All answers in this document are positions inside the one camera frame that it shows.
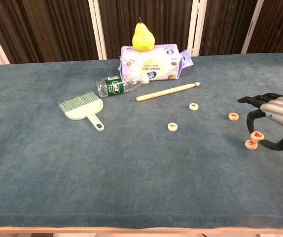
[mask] plastic water bottle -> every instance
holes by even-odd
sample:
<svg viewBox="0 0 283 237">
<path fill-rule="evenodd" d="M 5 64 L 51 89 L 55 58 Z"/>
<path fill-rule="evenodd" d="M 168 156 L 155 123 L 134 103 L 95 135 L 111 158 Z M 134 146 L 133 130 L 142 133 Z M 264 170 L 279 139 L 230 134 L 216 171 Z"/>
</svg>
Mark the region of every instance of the plastic water bottle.
<svg viewBox="0 0 283 237">
<path fill-rule="evenodd" d="M 149 77 L 147 74 L 144 74 L 142 79 L 122 80 L 119 76 L 103 78 L 97 81 L 98 94 L 100 97 L 107 97 L 126 93 L 148 82 Z"/>
</svg>

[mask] green brush bristles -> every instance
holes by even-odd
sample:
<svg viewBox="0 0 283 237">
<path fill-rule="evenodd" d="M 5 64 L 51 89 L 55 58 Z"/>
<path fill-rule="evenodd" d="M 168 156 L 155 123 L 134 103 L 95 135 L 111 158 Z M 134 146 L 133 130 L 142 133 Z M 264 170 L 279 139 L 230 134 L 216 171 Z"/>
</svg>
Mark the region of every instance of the green brush bristles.
<svg viewBox="0 0 283 237">
<path fill-rule="evenodd" d="M 71 100 L 67 100 L 61 104 L 59 104 L 59 107 L 64 111 L 70 111 L 73 109 L 76 109 L 80 106 L 89 104 L 95 100 L 98 100 L 98 96 L 94 92 L 89 92 L 87 94 L 77 96 L 76 98 L 73 98 Z"/>
</svg>

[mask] wooden wall panel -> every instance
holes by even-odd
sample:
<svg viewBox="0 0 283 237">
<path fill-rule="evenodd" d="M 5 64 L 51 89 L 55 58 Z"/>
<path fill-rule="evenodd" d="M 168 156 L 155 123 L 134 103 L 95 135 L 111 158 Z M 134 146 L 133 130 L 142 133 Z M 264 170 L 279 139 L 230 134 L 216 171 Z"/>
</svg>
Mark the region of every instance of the wooden wall panel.
<svg viewBox="0 0 283 237">
<path fill-rule="evenodd" d="M 10 63 L 98 59 L 88 0 L 0 0 Z"/>
<path fill-rule="evenodd" d="M 176 43 L 179 51 L 187 49 L 192 0 L 99 0 L 99 5 L 108 59 L 132 45 L 139 16 L 155 44 Z"/>
<path fill-rule="evenodd" d="M 265 0 L 248 53 L 283 52 L 283 1 Z"/>
<path fill-rule="evenodd" d="M 199 55 L 241 53 L 257 0 L 208 0 Z"/>
</svg>

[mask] pear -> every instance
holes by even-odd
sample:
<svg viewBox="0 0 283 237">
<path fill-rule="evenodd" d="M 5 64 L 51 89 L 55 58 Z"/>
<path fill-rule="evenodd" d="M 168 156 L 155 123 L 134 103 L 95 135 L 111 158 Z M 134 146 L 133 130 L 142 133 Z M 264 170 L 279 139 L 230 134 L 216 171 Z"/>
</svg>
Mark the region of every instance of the pear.
<svg viewBox="0 0 283 237">
<path fill-rule="evenodd" d="M 154 36 L 147 26 L 141 22 L 141 18 L 139 23 L 136 24 L 132 43 L 137 51 L 149 51 L 155 45 Z"/>
</svg>

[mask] metal robotic arm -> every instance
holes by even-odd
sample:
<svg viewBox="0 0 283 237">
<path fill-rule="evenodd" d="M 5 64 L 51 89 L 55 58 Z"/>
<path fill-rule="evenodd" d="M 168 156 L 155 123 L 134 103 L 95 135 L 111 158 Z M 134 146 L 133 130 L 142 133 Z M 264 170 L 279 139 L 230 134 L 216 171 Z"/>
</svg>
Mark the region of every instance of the metal robotic arm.
<svg viewBox="0 0 283 237">
<path fill-rule="evenodd" d="M 262 117 L 267 117 L 283 126 L 283 95 L 266 93 L 254 97 L 246 96 L 240 98 L 238 102 L 248 103 L 259 108 L 258 110 L 250 112 L 247 116 L 247 126 L 250 133 L 254 132 L 254 120 Z M 277 143 L 261 140 L 260 144 L 270 150 L 283 151 L 283 139 Z"/>
</svg>

